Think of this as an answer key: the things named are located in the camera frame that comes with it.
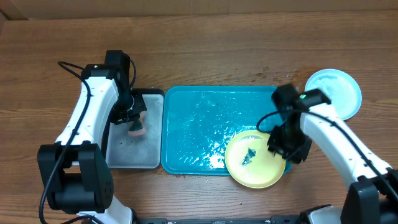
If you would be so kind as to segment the pink green scrub sponge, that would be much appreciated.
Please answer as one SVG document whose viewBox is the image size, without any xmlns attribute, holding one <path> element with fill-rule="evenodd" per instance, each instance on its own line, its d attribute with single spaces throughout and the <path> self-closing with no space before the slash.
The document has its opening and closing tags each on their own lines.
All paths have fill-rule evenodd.
<svg viewBox="0 0 398 224">
<path fill-rule="evenodd" d="M 130 136 L 140 136 L 146 132 L 146 128 L 144 125 L 144 116 L 146 111 L 142 111 L 139 113 L 138 117 L 134 118 L 132 124 L 129 127 L 128 135 Z"/>
</svg>

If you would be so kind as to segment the light blue plate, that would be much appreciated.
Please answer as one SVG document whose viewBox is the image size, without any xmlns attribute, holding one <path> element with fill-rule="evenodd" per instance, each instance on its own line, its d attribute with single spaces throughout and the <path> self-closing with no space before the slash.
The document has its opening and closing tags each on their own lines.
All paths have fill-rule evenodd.
<svg viewBox="0 0 398 224">
<path fill-rule="evenodd" d="M 328 68 L 315 72 L 305 85 L 305 91 L 312 89 L 320 89 L 329 97 L 342 120 L 352 118 L 361 107 L 363 97 L 358 83 L 341 70 Z"/>
</svg>

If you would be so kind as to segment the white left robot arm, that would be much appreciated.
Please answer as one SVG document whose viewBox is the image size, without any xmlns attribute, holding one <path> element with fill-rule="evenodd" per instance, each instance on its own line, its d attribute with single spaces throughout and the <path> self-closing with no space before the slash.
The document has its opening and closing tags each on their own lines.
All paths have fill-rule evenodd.
<svg viewBox="0 0 398 224">
<path fill-rule="evenodd" d="M 37 163 L 44 185 L 39 219 L 45 223 L 44 204 L 74 217 L 70 223 L 139 223 L 134 210 L 114 196 L 113 177 L 102 153 L 110 124 L 129 124 L 130 135 L 144 133 L 146 106 L 132 90 L 134 62 L 87 65 L 75 76 L 81 92 L 72 116 L 54 144 L 42 145 Z"/>
</svg>

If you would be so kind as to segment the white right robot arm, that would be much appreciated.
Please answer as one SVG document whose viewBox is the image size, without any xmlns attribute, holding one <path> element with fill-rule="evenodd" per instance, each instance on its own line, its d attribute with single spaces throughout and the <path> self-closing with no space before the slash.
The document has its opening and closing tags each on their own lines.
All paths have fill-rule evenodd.
<svg viewBox="0 0 398 224">
<path fill-rule="evenodd" d="M 285 85 L 271 98 L 283 123 L 271 130 L 269 151 L 299 164 L 315 143 L 348 186 L 341 208 L 308 209 L 297 223 L 397 223 L 397 170 L 369 150 L 321 90 L 300 94 Z"/>
</svg>

